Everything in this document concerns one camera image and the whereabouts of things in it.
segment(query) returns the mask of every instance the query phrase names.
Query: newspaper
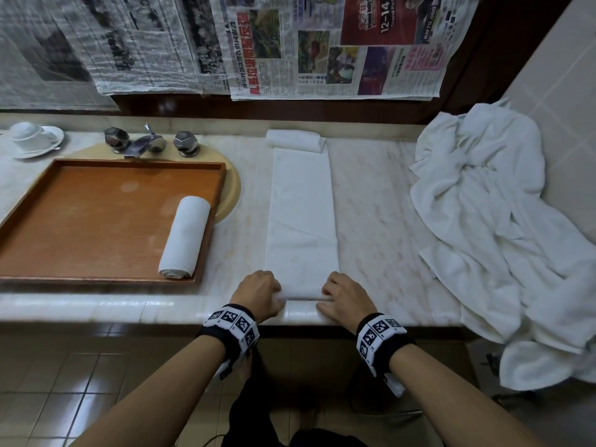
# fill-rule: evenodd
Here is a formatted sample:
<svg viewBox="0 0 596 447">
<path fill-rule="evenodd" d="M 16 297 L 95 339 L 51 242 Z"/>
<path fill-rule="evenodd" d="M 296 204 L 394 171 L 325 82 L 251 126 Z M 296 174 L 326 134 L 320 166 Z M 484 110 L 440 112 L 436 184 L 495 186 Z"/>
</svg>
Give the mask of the newspaper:
<svg viewBox="0 0 596 447">
<path fill-rule="evenodd" d="M 45 0 L 101 94 L 228 94 L 209 0 Z"/>
<path fill-rule="evenodd" d="M 110 110 L 41 0 L 0 0 L 0 108 Z"/>
<path fill-rule="evenodd" d="M 478 0 L 210 0 L 239 99 L 428 99 Z"/>
</svg>

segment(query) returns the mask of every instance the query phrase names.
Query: black and white wristband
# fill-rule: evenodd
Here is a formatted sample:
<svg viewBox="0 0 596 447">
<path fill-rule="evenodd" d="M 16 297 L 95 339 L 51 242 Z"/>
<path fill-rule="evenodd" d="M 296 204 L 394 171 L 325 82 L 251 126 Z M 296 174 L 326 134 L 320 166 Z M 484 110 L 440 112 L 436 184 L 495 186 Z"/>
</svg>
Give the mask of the black and white wristband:
<svg viewBox="0 0 596 447">
<path fill-rule="evenodd" d="M 356 331 L 356 348 L 375 377 L 386 381 L 389 360 L 401 347 L 416 342 L 407 335 L 406 329 L 394 318 L 379 312 L 371 314 L 360 322 Z"/>
<path fill-rule="evenodd" d="M 211 314 L 198 336 L 211 336 L 219 339 L 225 346 L 226 355 L 216 375 L 223 380 L 232 373 L 234 364 L 238 363 L 259 340 L 259 330 L 255 317 L 249 309 L 227 304 Z"/>
</svg>

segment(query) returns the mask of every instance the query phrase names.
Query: orange wooden tray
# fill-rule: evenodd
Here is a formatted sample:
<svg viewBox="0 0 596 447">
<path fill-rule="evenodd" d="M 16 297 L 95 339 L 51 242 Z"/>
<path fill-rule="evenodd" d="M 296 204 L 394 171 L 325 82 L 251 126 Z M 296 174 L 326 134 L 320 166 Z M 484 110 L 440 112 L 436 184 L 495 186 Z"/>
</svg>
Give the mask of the orange wooden tray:
<svg viewBox="0 0 596 447">
<path fill-rule="evenodd" d="M 0 281 L 200 282 L 225 163 L 54 160 L 0 225 Z M 211 204 L 197 268 L 157 272 L 184 196 Z"/>
</svg>

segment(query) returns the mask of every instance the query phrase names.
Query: white teacup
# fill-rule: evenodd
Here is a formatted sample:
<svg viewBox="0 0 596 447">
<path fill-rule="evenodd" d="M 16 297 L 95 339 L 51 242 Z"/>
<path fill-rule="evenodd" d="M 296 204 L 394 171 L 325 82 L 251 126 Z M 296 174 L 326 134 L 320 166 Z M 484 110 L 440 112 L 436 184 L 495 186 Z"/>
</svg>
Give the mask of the white teacup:
<svg viewBox="0 0 596 447">
<path fill-rule="evenodd" d="M 8 130 L 12 142 L 23 152 L 46 150 L 58 141 L 56 135 L 31 122 L 19 122 Z"/>
</svg>

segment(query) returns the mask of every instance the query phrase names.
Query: white towel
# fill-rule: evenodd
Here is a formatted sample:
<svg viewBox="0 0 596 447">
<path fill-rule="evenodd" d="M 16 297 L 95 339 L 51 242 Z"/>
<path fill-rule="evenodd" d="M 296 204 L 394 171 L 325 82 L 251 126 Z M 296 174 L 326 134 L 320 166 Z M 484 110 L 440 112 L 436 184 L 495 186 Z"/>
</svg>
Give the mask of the white towel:
<svg viewBox="0 0 596 447">
<path fill-rule="evenodd" d="M 193 275 L 210 210 L 211 205 L 203 198 L 182 198 L 161 255 L 160 275 L 168 279 L 189 278 Z"/>
<path fill-rule="evenodd" d="M 281 284 L 282 299 L 326 299 L 339 270 L 329 153 L 276 148 L 264 268 Z"/>
<path fill-rule="evenodd" d="M 413 204 L 439 239 L 420 254 L 463 304 L 461 322 L 507 344 L 501 385 L 594 381 L 596 247 L 540 199 L 536 124 L 496 104 L 440 113 L 411 169 Z"/>
<path fill-rule="evenodd" d="M 267 144 L 270 147 L 281 147 L 298 151 L 317 152 L 323 151 L 326 138 L 315 132 L 302 130 L 267 130 Z"/>
</svg>

